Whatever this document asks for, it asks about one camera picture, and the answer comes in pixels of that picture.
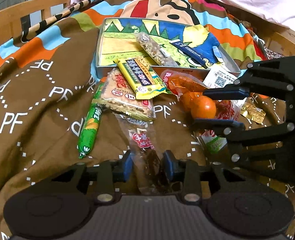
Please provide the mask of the white barcode snack pouch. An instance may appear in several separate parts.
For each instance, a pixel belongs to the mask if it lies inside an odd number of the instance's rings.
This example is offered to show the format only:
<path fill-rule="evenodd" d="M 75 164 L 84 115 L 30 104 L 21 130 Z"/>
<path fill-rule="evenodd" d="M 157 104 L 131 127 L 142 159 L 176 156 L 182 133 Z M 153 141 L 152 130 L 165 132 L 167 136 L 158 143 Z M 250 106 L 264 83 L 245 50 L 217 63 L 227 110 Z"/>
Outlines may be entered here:
<path fill-rule="evenodd" d="M 220 64 L 213 64 L 210 71 L 203 80 L 207 88 L 224 88 L 232 84 L 237 77 L 227 71 L 227 68 Z"/>

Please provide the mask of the orange mandarin fruit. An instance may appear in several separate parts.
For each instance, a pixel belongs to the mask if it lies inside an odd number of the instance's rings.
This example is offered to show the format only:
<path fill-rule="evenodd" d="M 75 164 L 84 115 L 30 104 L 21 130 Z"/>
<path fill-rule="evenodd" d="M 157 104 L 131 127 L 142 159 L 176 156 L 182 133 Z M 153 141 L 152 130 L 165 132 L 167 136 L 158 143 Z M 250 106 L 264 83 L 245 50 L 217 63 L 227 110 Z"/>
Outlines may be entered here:
<path fill-rule="evenodd" d="M 207 96 L 194 98 L 190 113 L 194 119 L 213 119 L 216 117 L 216 104 Z"/>

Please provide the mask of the gold foil snack packet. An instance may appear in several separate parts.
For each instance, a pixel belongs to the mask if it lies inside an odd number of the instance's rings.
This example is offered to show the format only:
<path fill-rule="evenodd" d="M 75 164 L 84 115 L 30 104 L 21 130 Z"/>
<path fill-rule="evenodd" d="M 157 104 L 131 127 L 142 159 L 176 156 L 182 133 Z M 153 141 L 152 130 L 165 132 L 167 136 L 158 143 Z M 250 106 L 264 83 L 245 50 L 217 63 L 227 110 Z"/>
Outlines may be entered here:
<path fill-rule="evenodd" d="M 266 116 L 266 113 L 262 109 L 248 102 L 245 102 L 243 104 L 240 110 L 240 114 L 243 117 L 251 121 L 254 121 L 258 124 L 262 124 Z"/>

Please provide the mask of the dark jerky clear packet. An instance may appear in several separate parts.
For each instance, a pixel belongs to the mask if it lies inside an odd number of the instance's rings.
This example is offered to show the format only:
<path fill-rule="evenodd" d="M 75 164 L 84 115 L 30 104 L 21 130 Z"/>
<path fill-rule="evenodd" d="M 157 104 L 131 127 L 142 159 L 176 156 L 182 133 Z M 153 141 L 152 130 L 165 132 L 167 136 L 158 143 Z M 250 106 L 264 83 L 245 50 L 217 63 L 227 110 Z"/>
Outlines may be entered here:
<path fill-rule="evenodd" d="M 133 169 L 138 189 L 143 195 L 173 193 L 163 154 L 157 145 L 152 121 L 137 120 L 124 114 L 116 114 L 119 126 L 128 139 Z"/>

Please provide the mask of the red orange snack packet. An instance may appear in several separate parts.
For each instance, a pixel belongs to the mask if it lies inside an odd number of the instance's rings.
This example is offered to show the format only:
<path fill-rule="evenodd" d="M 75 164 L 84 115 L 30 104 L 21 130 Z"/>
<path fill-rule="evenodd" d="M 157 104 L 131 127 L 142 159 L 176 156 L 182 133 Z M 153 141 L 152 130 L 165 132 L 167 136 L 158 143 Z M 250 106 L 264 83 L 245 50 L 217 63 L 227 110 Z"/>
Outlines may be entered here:
<path fill-rule="evenodd" d="M 160 77 L 167 89 L 177 96 L 187 92 L 203 92 L 208 89 L 201 80 L 190 74 L 167 69 L 162 72 Z"/>

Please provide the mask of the blue white stick sachet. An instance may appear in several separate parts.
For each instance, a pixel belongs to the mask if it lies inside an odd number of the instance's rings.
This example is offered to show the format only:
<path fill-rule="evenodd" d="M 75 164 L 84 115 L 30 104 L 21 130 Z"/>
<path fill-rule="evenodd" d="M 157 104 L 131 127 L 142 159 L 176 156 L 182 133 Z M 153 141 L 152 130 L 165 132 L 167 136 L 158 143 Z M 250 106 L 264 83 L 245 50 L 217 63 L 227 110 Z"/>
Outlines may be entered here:
<path fill-rule="evenodd" d="M 180 39 L 170 41 L 170 44 L 186 55 L 188 59 L 192 60 L 192 62 L 197 66 L 201 66 L 205 69 L 208 69 L 212 66 L 212 64 L 207 59 L 203 58 L 200 53 L 187 44 L 184 44 Z"/>

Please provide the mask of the peanut bar clear packet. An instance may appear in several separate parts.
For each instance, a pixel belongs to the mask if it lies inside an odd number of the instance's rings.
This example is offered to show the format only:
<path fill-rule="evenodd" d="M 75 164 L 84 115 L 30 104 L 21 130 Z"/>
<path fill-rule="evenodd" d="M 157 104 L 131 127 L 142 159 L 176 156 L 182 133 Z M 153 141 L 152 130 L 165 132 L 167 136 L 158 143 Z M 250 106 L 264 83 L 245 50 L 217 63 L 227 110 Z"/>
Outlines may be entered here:
<path fill-rule="evenodd" d="M 149 34 L 140 32 L 135 39 L 144 51 L 160 66 L 178 67 L 171 55 L 161 47 Z"/>

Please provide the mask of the rice cracker packet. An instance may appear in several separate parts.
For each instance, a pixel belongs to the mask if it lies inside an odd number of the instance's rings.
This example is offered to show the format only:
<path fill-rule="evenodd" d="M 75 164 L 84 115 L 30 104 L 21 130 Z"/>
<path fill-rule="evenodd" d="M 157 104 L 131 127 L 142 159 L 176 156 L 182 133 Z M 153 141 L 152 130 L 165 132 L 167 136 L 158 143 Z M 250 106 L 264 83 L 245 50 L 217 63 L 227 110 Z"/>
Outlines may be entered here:
<path fill-rule="evenodd" d="M 138 120 L 152 121 L 156 118 L 152 100 L 136 99 L 133 89 L 118 68 L 109 72 L 99 95 L 92 102 Z"/>

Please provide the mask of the white green snack pouch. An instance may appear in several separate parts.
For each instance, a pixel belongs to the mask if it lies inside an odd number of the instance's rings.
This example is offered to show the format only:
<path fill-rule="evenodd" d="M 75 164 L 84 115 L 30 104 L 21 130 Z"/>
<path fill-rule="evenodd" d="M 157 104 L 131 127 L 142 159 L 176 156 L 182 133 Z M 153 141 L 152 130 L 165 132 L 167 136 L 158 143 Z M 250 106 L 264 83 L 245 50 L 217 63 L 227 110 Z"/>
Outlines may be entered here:
<path fill-rule="evenodd" d="M 216 101 L 216 119 L 238 121 L 241 107 L 245 103 L 243 100 L 217 100 Z M 213 130 L 205 130 L 201 134 L 207 150 L 211 154 L 218 153 L 227 144 L 226 138 L 219 137 Z"/>

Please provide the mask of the green sausage stick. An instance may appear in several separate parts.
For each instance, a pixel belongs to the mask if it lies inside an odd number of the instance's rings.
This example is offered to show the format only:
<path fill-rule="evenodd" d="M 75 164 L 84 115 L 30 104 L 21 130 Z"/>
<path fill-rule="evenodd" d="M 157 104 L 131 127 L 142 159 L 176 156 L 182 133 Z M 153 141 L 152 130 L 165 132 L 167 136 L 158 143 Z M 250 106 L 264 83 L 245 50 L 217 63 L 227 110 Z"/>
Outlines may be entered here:
<path fill-rule="evenodd" d="M 102 89 L 103 83 L 99 84 L 94 94 L 84 126 L 81 129 L 77 145 L 79 150 L 79 159 L 83 159 L 85 156 L 89 155 L 94 147 L 102 116 L 102 107 L 100 104 Z"/>

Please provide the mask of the wooden headboard right side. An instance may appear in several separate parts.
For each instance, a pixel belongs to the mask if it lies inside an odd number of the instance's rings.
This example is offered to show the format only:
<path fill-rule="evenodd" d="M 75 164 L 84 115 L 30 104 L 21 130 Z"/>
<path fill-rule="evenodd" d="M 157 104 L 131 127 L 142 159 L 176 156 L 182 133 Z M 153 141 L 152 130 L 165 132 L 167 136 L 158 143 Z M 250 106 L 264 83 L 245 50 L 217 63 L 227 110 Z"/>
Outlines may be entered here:
<path fill-rule="evenodd" d="M 295 31 L 258 31 L 258 36 L 266 42 L 266 47 L 284 56 L 295 56 Z"/>

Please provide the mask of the yellow candy bar packet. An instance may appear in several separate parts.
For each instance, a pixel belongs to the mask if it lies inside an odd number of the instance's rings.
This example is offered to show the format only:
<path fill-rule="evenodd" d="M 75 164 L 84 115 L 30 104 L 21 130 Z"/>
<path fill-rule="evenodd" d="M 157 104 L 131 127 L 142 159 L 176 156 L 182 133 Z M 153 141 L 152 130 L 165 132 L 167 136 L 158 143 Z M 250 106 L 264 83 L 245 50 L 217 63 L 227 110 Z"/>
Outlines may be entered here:
<path fill-rule="evenodd" d="M 116 59 L 114 62 L 135 92 L 136 99 L 150 100 L 160 94 L 172 94 L 143 57 Z"/>

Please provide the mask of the colourful dinosaur tray box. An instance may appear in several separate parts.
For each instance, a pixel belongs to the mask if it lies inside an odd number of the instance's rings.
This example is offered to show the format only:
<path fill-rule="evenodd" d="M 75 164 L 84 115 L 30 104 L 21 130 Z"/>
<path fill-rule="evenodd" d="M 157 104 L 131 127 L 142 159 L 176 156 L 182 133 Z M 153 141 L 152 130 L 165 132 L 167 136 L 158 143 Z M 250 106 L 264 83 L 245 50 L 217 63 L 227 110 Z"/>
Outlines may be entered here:
<path fill-rule="evenodd" d="M 155 63 L 135 39 L 137 33 L 148 34 L 177 63 L 179 70 L 195 69 L 205 75 L 212 65 L 220 65 L 228 72 L 239 75 L 240 68 L 224 50 L 216 37 L 202 25 L 186 25 L 169 21 L 143 18 L 107 18 L 99 33 L 96 48 L 95 72 L 97 77 L 105 76 L 113 67 L 115 59 L 142 56 L 155 68 Z M 182 43 L 196 50 L 205 62 L 201 65 L 171 44 Z"/>

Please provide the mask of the wooden bed rail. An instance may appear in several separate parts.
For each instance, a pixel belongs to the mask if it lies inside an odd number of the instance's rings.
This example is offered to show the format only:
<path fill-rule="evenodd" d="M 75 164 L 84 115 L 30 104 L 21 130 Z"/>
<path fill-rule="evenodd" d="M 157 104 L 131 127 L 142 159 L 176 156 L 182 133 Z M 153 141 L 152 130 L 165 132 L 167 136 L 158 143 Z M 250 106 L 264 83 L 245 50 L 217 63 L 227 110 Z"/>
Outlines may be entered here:
<path fill-rule="evenodd" d="M 22 33 L 21 18 L 40 11 L 45 20 L 51 16 L 51 7 L 60 4 L 66 7 L 70 0 L 30 0 L 0 10 L 0 45 Z"/>

